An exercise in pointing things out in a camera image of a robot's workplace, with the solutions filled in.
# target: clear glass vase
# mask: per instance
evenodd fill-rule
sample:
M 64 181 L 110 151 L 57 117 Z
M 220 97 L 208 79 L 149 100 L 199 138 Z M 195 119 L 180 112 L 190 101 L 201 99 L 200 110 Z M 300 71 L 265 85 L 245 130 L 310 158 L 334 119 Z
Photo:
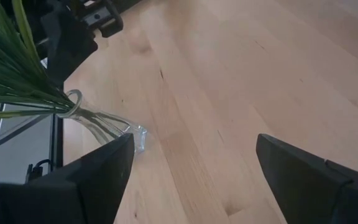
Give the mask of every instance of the clear glass vase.
M 135 153 L 144 151 L 147 134 L 145 128 L 120 116 L 97 110 L 84 100 L 80 90 L 71 90 L 66 94 L 75 102 L 75 106 L 67 113 L 58 114 L 59 117 L 79 122 L 91 131 L 101 145 L 107 144 L 125 133 L 132 133 L 135 140 Z

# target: wood grain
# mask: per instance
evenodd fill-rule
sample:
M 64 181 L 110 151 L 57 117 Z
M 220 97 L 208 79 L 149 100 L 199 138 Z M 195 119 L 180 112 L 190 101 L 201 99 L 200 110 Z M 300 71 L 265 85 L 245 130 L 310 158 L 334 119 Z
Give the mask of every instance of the wood grain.
M 143 0 L 65 82 L 149 130 L 116 223 L 286 223 L 268 133 L 358 170 L 358 2 Z M 96 148 L 65 121 L 65 162 Z

